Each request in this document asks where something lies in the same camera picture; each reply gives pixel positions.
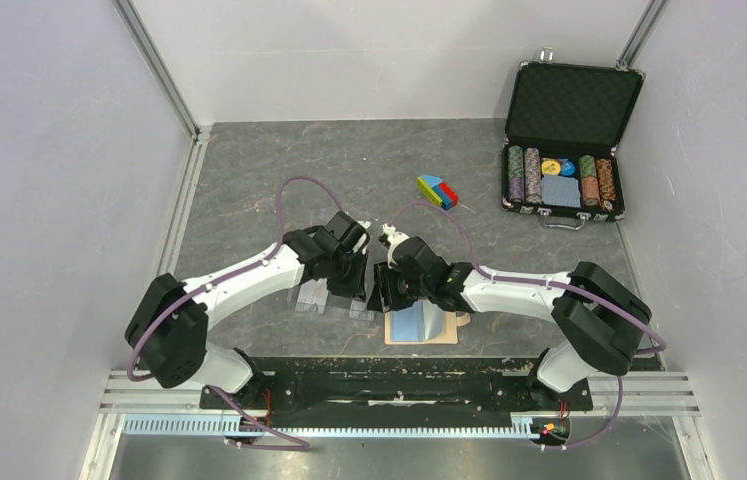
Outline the beige card holder wallet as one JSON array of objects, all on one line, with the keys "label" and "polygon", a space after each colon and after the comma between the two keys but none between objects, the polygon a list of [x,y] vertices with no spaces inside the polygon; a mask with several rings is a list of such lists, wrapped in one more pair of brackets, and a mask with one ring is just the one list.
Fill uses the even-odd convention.
[{"label": "beige card holder wallet", "polygon": [[386,345],[455,345],[458,330],[471,322],[467,313],[445,312],[427,300],[384,315]]}]

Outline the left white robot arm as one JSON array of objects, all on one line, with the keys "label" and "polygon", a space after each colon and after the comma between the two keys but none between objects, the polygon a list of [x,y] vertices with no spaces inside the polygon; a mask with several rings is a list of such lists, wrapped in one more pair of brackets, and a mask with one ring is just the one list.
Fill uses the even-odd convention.
[{"label": "left white robot arm", "polygon": [[156,277],[124,333],[132,349],[129,379],[154,380],[165,389],[194,381],[223,390],[239,407],[255,405],[263,381],[254,363],[239,349],[211,343],[209,332],[262,298],[310,281],[325,281],[335,296],[363,299],[370,226],[339,211],[326,224],[285,233],[219,271],[186,280]]}]

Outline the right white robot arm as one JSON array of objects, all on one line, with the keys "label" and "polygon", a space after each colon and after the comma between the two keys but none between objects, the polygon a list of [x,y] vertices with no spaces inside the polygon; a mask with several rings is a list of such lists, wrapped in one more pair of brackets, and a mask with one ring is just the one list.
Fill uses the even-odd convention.
[{"label": "right white robot arm", "polygon": [[384,233],[379,241],[387,259],[374,268],[371,310],[397,312],[424,302],[442,312],[509,313],[560,329],[564,341],[539,357],[526,382],[529,400],[540,408],[555,406],[595,373],[625,375],[652,332],[649,306],[595,263],[553,274],[492,271],[449,263],[418,236]]}]

